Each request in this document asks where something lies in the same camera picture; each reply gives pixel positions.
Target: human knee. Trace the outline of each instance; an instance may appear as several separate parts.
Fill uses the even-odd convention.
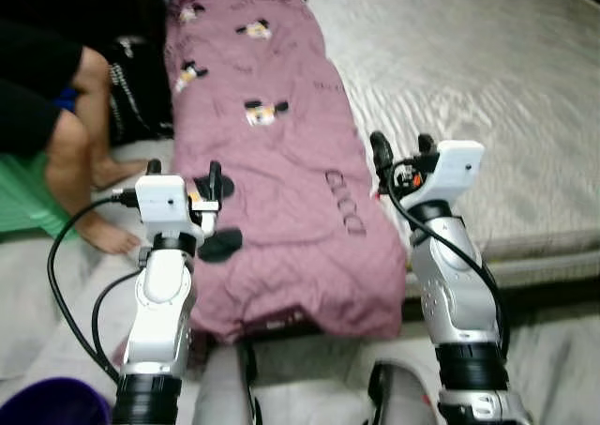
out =
[[[108,89],[111,67],[104,56],[91,48],[83,47],[79,69],[73,78],[73,86],[84,92]]]
[[[79,118],[69,111],[60,113],[47,148],[49,159],[77,159],[86,155],[89,147],[90,136]]]

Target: black bag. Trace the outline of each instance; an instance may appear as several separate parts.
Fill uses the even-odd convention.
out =
[[[171,91],[162,51],[143,38],[119,38],[111,64],[111,144],[171,138]]]

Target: black cable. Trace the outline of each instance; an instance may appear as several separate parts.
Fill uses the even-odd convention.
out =
[[[402,160],[400,162],[396,162],[392,166],[392,169],[389,170],[387,173],[387,190],[389,193],[389,197],[392,200],[392,203],[394,204],[394,207],[402,215],[402,217],[404,217],[404,219],[409,221],[415,228],[418,228],[419,230],[421,230],[423,233],[425,233],[429,237],[432,237],[432,238],[438,240],[439,242],[442,242],[448,249],[453,251],[458,257],[460,257],[460,259],[462,259],[465,263],[467,263],[467,265],[475,273],[477,273],[477,275],[479,275],[479,277],[482,279],[484,284],[487,286],[487,288],[491,292],[491,294],[494,298],[494,301],[496,303],[496,322],[498,323],[498,331],[500,334],[500,348],[501,348],[502,356],[504,358],[506,358],[506,355],[508,354],[508,346],[510,343],[510,329],[508,326],[508,320],[506,319],[506,311],[505,311],[505,307],[503,304],[502,296],[500,294],[500,290],[498,289],[498,285],[496,284],[496,281],[494,280],[493,276],[489,272],[486,264],[482,264],[481,266],[478,265],[467,253],[465,253],[459,247],[454,245],[448,239],[445,239],[441,235],[438,235],[435,231],[433,231],[431,228],[426,226],[422,221],[420,221],[415,216],[413,216],[409,211],[407,211],[404,206],[402,206],[402,204],[400,203],[400,200],[396,196],[396,189],[395,189],[396,186],[394,183],[394,174],[396,173],[396,169],[400,165],[406,164],[406,160],[407,159]]]
[[[108,359],[106,359],[106,360],[102,359],[102,357],[100,357],[98,355],[98,353],[94,350],[94,348],[92,348],[90,343],[87,341],[85,336],[82,334],[82,331],[77,326],[77,323],[75,322],[75,319],[71,315],[70,311],[68,310],[67,303],[65,302],[65,299],[63,298],[63,295],[60,292],[60,288],[58,287],[58,283],[56,282],[56,275],[54,274],[54,259],[56,257],[56,252],[58,251],[58,247],[60,246],[61,242],[65,238],[65,235],[73,227],[73,225],[75,224],[75,222],[77,220],[79,220],[82,216],[87,214],[89,211],[91,211],[92,209],[94,209],[100,205],[105,205],[107,203],[114,203],[114,202],[118,202],[118,201],[119,201],[118,198],[115,196],[109,197],[109,198],[103,198],[101,200],[96,200],[92,204],[86,206],[84,209],[79,211],[73,217],[71,217],[68,220],[68,222],[65,224],[65,226],[63,226],[63,229],[60,230],[60,233],[58,234],[58,236],[52,243],[52,247],[50,248],[50,254],[48,255],[48,263],[46,264],[46,270],[48,272],[48,280],[50,282],[50,287],[52,289],[52,293],[54,295],[54,298],[56,299],[56,303],[58,304],[60,311],[65,316],[65,320],[67,321],[68,327],[71,329],[71,331],[75,335],[75,338],[77,339],[77,341],[83,347],[83,350],[85,350],[85,352],[94,360],[94,362],[96,362],[98,364],[98,366],[103,371],[105,371],[106,374],[109,375],[115,383],[118,383],[118,381],[119,381],[119,373],[114,369],[113,365],[111,364],[111,362]]]
[[[121,284],[124,281],[130,280],[130,279],[138,276],[138,274],[141,271],[142,271],[141,269],[136,270],[133,273],[129,273],[126,276],[121,277],[118,280],[111,282],[108,286],[106,286],[104,288],[104,290],[100,293],[100,295],[97,296],[96,303],[94,303],[94,308],[92,309],[92,339],[94,340],[94,346],[96,347],[98,356],[100,358],[102,358],[103,360],[105,360],[111,366],[113,366],[113,365],[111,364],[110,360],[106,356],[106,353],[104,353],[104,349],[102,348],[102,342],[100,341],[100,334],[98,332],[98,316],[100,314],[100,306],[102,305],[102,301],[104,301],[104,298],[109,294],[109,292],[114,287],[118,286],[119,284]]]

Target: purple bucket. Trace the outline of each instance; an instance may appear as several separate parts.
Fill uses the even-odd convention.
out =
[[[16,394],[0,408],[2,425],[109,425],[111,409],[86,383],[50,378]]]

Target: white mattress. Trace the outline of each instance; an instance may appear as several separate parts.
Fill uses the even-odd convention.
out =
[[[380,129],[397,156],[414,152],[419,132],[486,146],[457,212],[502,284],[600,273],[598,9],[581,0],[309,4],[366,143]]]

